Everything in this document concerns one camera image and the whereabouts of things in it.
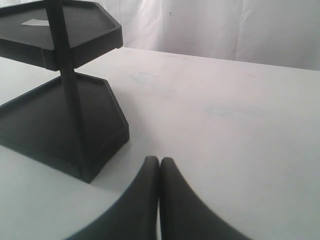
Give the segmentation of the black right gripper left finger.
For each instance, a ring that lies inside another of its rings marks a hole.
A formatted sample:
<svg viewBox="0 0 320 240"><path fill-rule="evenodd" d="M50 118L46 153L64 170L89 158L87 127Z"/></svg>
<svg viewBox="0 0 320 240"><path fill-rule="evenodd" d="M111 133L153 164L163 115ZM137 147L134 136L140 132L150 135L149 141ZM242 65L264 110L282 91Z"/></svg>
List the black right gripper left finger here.
<svg viewBox="0 0 320 240"><path fill-rule="evenodd" d="M121 197L69 240L155 240L159 198L159 160L147 156Z"/></svg>

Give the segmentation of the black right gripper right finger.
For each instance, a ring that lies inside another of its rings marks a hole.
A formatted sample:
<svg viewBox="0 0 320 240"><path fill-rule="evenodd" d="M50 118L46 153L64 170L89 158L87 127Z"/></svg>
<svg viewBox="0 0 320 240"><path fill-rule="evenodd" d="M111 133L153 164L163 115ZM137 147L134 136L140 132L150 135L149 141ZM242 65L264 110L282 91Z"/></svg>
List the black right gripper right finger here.
<svg viewBox="0 0 320 240"><path fill-rule="evenodd" d="M159 212L163 240L249 239L197 196L170 157L160 164Z"/></svg>

